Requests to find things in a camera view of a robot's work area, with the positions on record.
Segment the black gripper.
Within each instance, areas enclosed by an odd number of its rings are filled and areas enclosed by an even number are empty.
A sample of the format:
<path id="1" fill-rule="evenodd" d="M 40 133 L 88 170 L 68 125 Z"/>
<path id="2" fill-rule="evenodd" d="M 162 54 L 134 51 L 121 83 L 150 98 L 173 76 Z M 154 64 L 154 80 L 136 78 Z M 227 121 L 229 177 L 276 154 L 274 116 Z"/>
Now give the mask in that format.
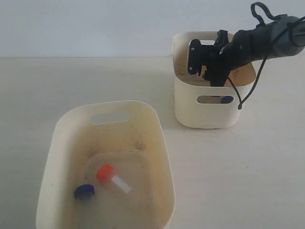
<path id="1" fill-rule="evenodd" d="M 253 30 L 239 30 L 228 41 L 227 31 L 219 30 L 214 45 L 203 46 L 203 78 L 210 86 L 224 86 L 230 72 L 245 66 L 260 57 L 255 50 Z"/>

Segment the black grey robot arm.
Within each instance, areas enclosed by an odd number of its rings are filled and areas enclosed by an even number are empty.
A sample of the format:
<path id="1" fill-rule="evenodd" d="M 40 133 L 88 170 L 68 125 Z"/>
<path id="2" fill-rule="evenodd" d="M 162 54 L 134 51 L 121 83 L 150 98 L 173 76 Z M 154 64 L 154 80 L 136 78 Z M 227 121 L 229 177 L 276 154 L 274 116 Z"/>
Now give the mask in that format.
<path id="1" fill-rule="evenodd" d="M 292 32 L 297 17 L 288 16 L 252 30 L 239 30 L 231 39 L 228 32 L 219 30 L 212 46 L 203 49 L 202 65 L 206 67 L 203 78 L 212 87 L 223 87 L 230 72 L 263 58 L 274 59 L 299 54 L 305 37 L 295 41 Z"/>

